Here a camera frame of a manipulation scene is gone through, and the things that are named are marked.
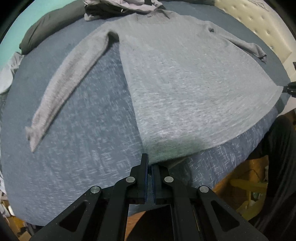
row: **triangular cutout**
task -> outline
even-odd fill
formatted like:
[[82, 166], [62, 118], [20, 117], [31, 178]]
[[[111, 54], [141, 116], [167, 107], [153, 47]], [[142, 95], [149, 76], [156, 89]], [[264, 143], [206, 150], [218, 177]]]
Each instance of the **triangular cutout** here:
[[65, 217], [59, 225], [62, 228], [69, 230], [70, 232], [75, 232], [80, 220], [86, 209], [86, 202], [82, 202], [74, 211], [72, 211], [67, 217]]
[[217, 216], [219, 224], [224, 232], [227, 232], [239, 226], [239, 222], [224, 208], [222, 208], [216, 201], [212, 201], [211, 204]]

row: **yellow plastic object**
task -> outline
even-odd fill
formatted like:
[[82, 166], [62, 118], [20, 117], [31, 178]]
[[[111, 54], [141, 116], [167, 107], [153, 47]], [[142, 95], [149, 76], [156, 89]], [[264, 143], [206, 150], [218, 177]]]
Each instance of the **yellow plastic object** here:
[[[230, 184], [233, 187], [238, 187], [247, 191], [247, 200], [237, 209], [237, 212], [247, 221], [257, 216], [262, 210], [268, 183], [254, 183], [242, 179], [231, 179]], [[251, 192], [261, 194], [258, 201], [255, 202], [251, 200]]]

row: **sweater sleeve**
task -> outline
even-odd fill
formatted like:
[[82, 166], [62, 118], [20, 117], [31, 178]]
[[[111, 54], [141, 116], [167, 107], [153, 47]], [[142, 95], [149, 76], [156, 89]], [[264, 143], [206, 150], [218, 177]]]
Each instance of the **sweater sleeve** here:
[[108, 46], [110, 22], [85, 37], [64, 59], [51, 78], [26, 135], [34, 152], [61, 106]]
[[219, 27], [218, 25], [216, 25], [210, 21], [206, 21], [206, 22], [208, 24], [208, 30], [210, 32], [220, 35], [221, 37], [227, 39], [228, 41], [230, 41], [231, 43], [233, 43], [237, 47], [239, 47], [243, 50], [246, 50], [247, 52], [255, 55], [256, 57], [258, 57], [262, 61], [266, 61], [266, 53], [262, 50], [262, 48], [259, 45], [255, 44], [255, 43], [248, 43], [244, 40], [241, 40], [238, 37], [234, 36], [233, 34], [227, 32], [223, 28]]

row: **bed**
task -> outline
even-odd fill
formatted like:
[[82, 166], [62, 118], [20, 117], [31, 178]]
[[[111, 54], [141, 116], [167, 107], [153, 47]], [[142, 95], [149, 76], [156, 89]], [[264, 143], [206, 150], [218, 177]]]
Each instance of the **bed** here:
[[[217, 0], [216, 7], [174, 1], [163, 4], [181, 15], [210, 20], [261, 46], [268, 62], [256, 61], [277, 85], [285, 86], [296, 78], [296, 41], [266, 3]], [[143, 147], [116, 41], [68, 99], [37, 152], [30, 152], [25, 138], [24, 127], [30, 125], [50, 77], [80, 40], [104, 21], [80, 19], [48, 37], [24, 57], [7, 98], [3, 96], [3, 175], [13, 211], [26, 222], [46, 225], [88, 188], [113, 185], [140, 162]], [[113, 96], [116, 109], [107, 104], [106, 92]], [[282, 94], [272, 110], [245, 133], [171, 167], [172, 176], [194, 187], [213, 188], [248, 157], [288, 98]], [[93, 113], [100, 114], [100, 119]], [[129, 215], [155, 208], [150, 181], [148, 190], [147, 204], [131, 205]]]

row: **gray bedsheet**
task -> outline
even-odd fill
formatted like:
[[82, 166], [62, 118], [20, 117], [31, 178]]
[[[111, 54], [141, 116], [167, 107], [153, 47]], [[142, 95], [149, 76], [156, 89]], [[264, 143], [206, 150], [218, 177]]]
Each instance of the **gray bedsheet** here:
[[[266, 64], [258, 60], [266, 73], [278, 85], [289, 82], [272, 50], [230, 15], [184, 2], [164, 6], [257, 43], [268, 56]], [[66, 102], [35, 153], [25, 137], [24, 127], [30, 125], [51, 76], [73, 47], [103, 22], [81, 19], [47, 38], [23, 59], [8, 93], [1, 133], [5, 186], [14, 213], [32, 224], [47, 224], [91, 186], [113, 185], [140, 163], [142, 143], [114, 41]], [[107, 92], [112, 98], [106, 98]], [[187, 158], [171, 169], [173, 176], [194, 187], [212, 188], [246, 159], [286, 101], [282, 95], [277, 108], [246, 133]], [[149, 202], [131, 205], [129, 213], [154, 208], [151, 201], [149, 184]]]

